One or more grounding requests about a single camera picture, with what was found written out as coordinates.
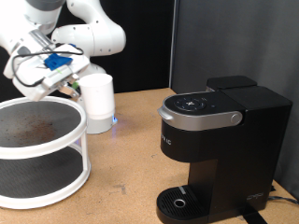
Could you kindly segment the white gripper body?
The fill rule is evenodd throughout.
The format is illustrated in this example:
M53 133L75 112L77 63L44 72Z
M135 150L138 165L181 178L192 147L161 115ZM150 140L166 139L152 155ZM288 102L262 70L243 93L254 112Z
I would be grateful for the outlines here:
M12 64L13 84L31 101L40 101L58 89L61 69L51 71L40 58L17 58Z

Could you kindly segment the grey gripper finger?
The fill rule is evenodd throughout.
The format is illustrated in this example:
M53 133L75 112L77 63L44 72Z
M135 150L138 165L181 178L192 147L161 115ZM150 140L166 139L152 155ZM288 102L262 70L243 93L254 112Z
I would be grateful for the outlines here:
M78 92L74 90L72 87L68 86L67 84L62 85L59 88L59 91L70 96L71 98L78 98Z

